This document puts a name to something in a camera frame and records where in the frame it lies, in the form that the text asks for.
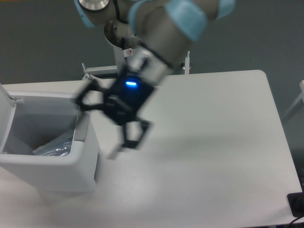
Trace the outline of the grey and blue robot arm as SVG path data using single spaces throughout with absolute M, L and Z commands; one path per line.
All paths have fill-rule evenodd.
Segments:
M 137 149 L 150 122 L 138 116 L 210 21 L 230 14 L 233 0 L 140 0 L 128 10 L 127 22 L 140 37 L 136 53 L 108 87 L 92 79 L 75 98 L 80 110 L 102 111 L 122 129 L 122 143 L 109 155 Z

